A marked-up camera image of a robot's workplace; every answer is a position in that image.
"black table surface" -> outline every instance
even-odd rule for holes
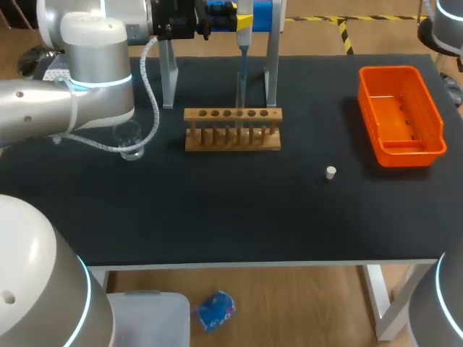
[[[396,64],[421,71],[445,123],[448,150],[429,168],[381,168],[362,120],[359,68]],[[459,238],[463,126],[429,56],[281,57],[282,149],[264,153],[184,151],[184,108],[232,107],[239,60],[178,65],[175,108],[139,161],[34,140],[5,150],[0,194],[36,206],[88,265],[429,259]],[[147,66],[161,105],[158,61]],[[262,67],[250,59],[248,106],[264,105]],[[132,71],[147,134],[137,59]],[[114,144],[109,128],[81,133]]]

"table frame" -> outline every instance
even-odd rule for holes
[[[362,266],[368,287],[368,296],[375,317],[375,334],[379,341],[391,341],[408,321],[410,296],[421,278],[437,259],[423,260],[347,260],[333,262],[210,262],[192,264],[158,265],[108,265],[90,266],[92,274],[106,290],[109,271],[203,269],[228,267],[292,267],[292,266]],[[393,290],[394,300],[389,300],[381,265],[411,265],[409,271]]]

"white coiled cable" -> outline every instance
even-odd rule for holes
[[[426,10],[428,11],[429,18],[431,18],[431,22],[434,21],[434,11],[433,11],[433,7],[431,6],[431,3],[429,0],[425,0],[425,7],[426,7]]]
[[[151,129],[150,133],[148,134],[147,137],[145,137],[144,140],[140,141],[136,145],[129,146],[129,147],[111,147],[107,145],[103,145],[102,143],[86,139],[85,137],[77,136],[74,134],[58,134],[55,136],[58,137],[63,137],[65,139],[70,139],[74,141],[78,141],[81,143],[85,143],[86,145],[98,148],[99,150],[105,150],[106,152],[113,152],[113,153],[127,153],[127,152],[132,152],[133,150],[137,150],[138,148],[146,145],[149,143],[156,132],[158,131],[159,127],[159,107],[158,103],[156,102],[156,98],[154,97],[153,90],[151,89],[150,82],[148,81],[148,76],[146,74],[146,57],[148,55],[148,52],[152,49],[152,47],[157,44],[158,38],[154,37],[148,42],[145,46],[145,49],[143,49],[141,58],[140,58],[140,73],[142,75],[142,81],[143,84],[145,85],[146,91],[148,93],[148,96],[150,97],[150,102],[151,105],[153,106],[153,112],[154,112],[154,123],[153,123],[153,128]]]

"orange basket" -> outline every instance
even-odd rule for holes
[[[359,104],[382,166],[429,166],[446,152],[442,118],[414,67],[361,68]]]

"wooden test tube rack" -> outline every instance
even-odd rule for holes
[[[187,152],[281,149],[281,108],[186,108],[184,120]]]

